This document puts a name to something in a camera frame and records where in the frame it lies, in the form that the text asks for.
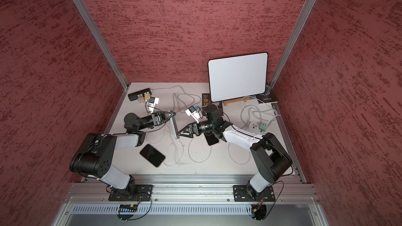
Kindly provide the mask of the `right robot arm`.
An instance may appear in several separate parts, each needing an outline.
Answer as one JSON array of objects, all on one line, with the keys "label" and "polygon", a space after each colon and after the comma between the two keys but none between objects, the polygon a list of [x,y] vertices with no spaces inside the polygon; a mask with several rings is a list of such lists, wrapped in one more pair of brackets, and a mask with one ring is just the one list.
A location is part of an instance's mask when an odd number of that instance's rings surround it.
[{"label": "right robot arm", "polygon": [[205,121],[189,123],[178,130],[177,135],[193,138],[204,134],[212,144],[224,141],[250,152],[258,171],[246,184],[245,191],[250,198],[257,198],[293,166],[291,157],[274,134],[259,135],[237,128],[222,117],[215,105],[206,106],[204,111]]}]

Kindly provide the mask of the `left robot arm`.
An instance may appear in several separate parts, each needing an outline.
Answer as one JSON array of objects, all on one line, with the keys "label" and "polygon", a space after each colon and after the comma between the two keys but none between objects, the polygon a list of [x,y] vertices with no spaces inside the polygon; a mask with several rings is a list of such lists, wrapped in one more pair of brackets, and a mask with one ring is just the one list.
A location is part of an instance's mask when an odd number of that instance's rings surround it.
[{"label": "left robot arm", "polygon": [[165,125],[175,115],[173,111],[157,111],[145,117],[128,113],[124,117],[125,133],[89,133],[72,158],[70,171],[108,185],[110,194],[123,200],[136,198],[138,189],[135,179],[113,165],[114,152],[141,146],[146,138],[145,129]]}]

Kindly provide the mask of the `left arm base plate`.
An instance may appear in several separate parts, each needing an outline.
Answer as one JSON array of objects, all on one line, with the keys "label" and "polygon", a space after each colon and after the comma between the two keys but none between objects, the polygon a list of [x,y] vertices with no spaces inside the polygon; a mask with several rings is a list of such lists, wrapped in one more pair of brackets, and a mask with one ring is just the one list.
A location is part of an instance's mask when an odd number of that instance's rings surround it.
[{"label": "left arm base plate", "polygon": [[132,185],[126,189],[112,189],[109,202],[149,202],[153,185]]}]

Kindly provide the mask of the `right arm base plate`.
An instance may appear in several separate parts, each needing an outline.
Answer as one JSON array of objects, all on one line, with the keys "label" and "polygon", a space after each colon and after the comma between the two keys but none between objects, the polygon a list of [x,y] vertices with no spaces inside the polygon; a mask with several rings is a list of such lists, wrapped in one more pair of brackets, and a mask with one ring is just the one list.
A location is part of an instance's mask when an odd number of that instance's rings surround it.
[{"label": "right arm base plate", "polygon": [[233,185],[235,202],[274,202],[275,193],[272,186],[266,187],[262,192],[255,191],[248,185]]}]

